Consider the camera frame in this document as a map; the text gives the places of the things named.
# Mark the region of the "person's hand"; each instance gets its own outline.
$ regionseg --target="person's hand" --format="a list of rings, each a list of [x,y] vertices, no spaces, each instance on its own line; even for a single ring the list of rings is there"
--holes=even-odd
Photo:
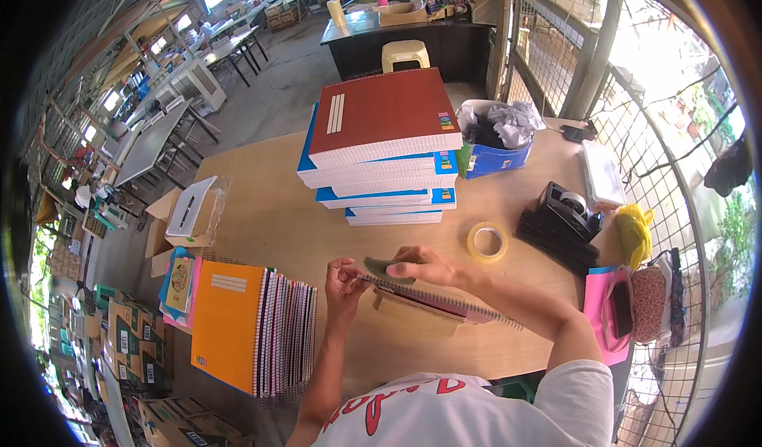
[[[357,302],[370,283],[357,279],[361,271],[350,267],[354,259],[342,257],[329,262],[325,274],[325,297],[329,316],[325,327],[326,336],[346,337],[357,314]]]
[[[457,269],[437,256],[429,247],[424,245],[400,247],[393,258],[395,263],[386,267],[390,276],[404,279],[414,277],[434,285],[454,286]]]

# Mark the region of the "orange notebook cover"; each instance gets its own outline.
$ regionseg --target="orange notebook cover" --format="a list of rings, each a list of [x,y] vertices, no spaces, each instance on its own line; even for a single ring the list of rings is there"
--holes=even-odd
[[[371,75],[323,87],[310,155],[401,138],[460,133],[439,69]]]
[[[252,394],[264,268],[204,261],[196,288],[190,364]]]

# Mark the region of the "tape roll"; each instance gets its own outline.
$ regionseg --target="tape roll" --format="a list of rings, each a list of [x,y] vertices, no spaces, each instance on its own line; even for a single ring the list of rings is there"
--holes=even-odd
[[[584,214],[585,210],[587,209],[587,202],[585,202],[585,198],[580,196],[577,193],[572,193],[571,191],[566,191],[565,193],[561,193],[561,197],[559,197],[558,200],[559,201],[563,201],[563,200],[576,201],[582,206],[582,211],[577,211],[580,214]]]
[[[476,248],[476,235],[483,231],[490,232],[498,238],[500,247],[495,253],[482,253]],[[505,252],[508,250],[508,246],[506,245],[507,240],[508,236],[499,225],[491,223],[490,221],[484,221],[483,223],[473,226],[469,231],[469,236],[466,239],[466,249],[468,249],[471,257],[474,257],[477,262],[494,263],[503,258]]]

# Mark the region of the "metal grid fence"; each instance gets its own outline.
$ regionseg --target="metal grid fence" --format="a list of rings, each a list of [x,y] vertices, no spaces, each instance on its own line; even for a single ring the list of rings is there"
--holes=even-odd
[[[549,0],[514,0],[513,18],[504,101],[531,100],[541,114],[564,117],[587,73],[595,35]],[[617,445],[672,445],[706,355],[709,293],[698,214],[670,148],[615,68],[607,68],[590,113],[598,141],[616,153],[628,202],[654,212],[653,255],[672,247],[680,253],[683,339],[675,346],[670,340],[635,345],[617,433]],[[664,167],[645,175],[658,165]]]
[[[653,255],[680,251],[686,327],[677,346],[669,341],[635,345],[618,445],[671,445],[691,405],[704,360],[708,322],[706,257],[687,185],[648,110],[613,67],[594,103],[598,141],[612,148],[624,175],[628,203],[653,210]],[[658,165],[665,165],[644,175]]]
[[[563,115],[579,90],[597,35],[550,0],[514,0],[508,88],[515,69],[542,114]]]

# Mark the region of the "black tape dispenser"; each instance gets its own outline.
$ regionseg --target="black tape dispenser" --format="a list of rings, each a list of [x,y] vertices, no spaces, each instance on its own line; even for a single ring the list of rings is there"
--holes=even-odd
[[[559,230],[568,228],[570,234],[576,234],[583,242],[590,242],[603,228],[604,215],[593,213],[587,208],[585,198],[567,191],[550,181],[545,191],[537,199],[537,213],[548,219],[557,218]]]

